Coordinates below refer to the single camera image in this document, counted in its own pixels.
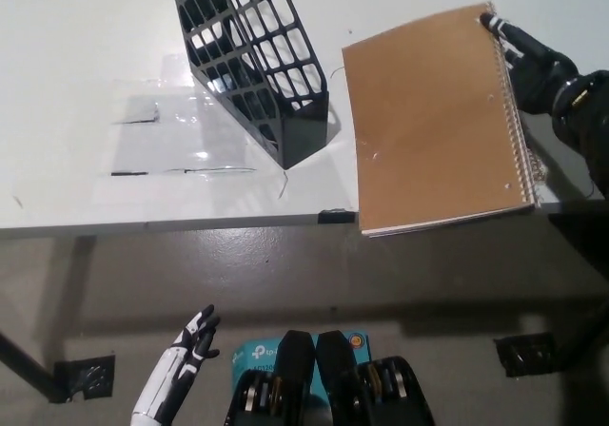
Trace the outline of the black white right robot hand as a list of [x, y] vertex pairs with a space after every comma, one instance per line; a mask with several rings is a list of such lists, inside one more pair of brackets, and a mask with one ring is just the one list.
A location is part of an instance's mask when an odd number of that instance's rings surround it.
[[496, 14], [484, 12], [479, 21], [503, 42], [519, 110], [532, 115], [556, 114], [562, 94], [581, 77], [575, 63]]

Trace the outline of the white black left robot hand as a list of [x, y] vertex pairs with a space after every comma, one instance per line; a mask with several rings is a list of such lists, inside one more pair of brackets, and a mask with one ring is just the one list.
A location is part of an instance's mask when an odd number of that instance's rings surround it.
[[217, 358], [211, 345], [220, 317], [210, 304], [199, 311], [164, 351], [132, 410], [131, 425], [171, 425], [203, 363]]

